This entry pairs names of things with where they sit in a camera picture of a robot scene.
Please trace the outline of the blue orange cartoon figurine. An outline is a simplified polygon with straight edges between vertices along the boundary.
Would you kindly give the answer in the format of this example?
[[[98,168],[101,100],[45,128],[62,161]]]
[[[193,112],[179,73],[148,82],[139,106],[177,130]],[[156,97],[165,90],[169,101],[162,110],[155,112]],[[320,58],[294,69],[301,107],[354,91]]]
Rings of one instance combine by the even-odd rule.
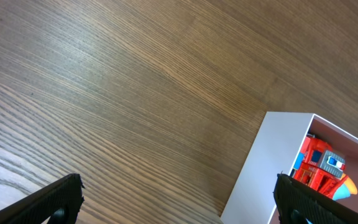
[[[342,185],[335,191],[333,195],[333,200],[340,200],[344,198],[348,198],[351,195],[357,195],[358,189],[352,179],[346,175],[342,174],[341,180],[346,178],[346,180],[342,183]]]

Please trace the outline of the red toy fire truck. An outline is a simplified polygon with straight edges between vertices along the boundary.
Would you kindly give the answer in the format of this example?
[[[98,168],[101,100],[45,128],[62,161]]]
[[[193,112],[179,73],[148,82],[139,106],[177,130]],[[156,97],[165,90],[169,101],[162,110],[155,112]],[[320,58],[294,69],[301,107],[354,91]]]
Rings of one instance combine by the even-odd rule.
[[[335,191],[346,180],[341,180],[345,167],[345,160],[334,153],[330,144],[307,134],[290,176],[333,199]]]

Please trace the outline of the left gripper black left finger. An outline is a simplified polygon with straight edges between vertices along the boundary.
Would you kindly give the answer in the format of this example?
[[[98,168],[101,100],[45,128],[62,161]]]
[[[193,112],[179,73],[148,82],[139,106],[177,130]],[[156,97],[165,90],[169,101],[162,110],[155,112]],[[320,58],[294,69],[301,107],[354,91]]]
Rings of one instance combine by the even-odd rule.
[[[80,174],[72,173],[0,210],[0,224],[74,224],[85,201]]]

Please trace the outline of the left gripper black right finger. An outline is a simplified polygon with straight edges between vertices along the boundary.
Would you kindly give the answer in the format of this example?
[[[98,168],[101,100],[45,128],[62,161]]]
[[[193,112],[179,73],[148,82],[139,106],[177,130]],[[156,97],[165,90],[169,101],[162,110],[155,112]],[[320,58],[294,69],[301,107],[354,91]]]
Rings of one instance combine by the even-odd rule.
[[[358,213],[286,174],[273,191],[280,224],[358,224]]]

